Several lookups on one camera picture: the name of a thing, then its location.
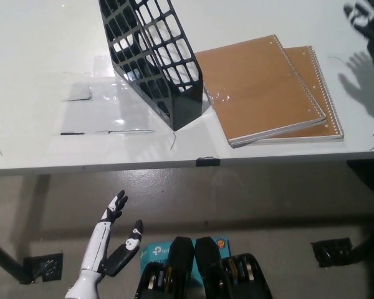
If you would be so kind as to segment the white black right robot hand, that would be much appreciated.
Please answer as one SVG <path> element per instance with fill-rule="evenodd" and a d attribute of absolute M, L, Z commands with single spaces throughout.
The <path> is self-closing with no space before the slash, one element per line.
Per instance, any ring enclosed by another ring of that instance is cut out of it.
<path fill-rule="evenodd" d="M 343 11 L 351 26 L 363 37 L 374 40 L 374 1 L 345 3 Z"/>

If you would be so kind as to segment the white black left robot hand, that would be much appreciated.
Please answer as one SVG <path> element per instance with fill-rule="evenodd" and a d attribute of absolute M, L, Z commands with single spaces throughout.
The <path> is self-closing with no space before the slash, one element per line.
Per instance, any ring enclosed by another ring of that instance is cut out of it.
<path fill-rule="evenodd" d="M 94 227 L 82 261 L 82 270 L 115 277 L 138 253 L 143 235 L 143 221 L 135 222 L 129 237 L 111 255 L 107 253 L 112 225 L 122 215 L 128 196 L 120 191 L 105 208 Z"/>

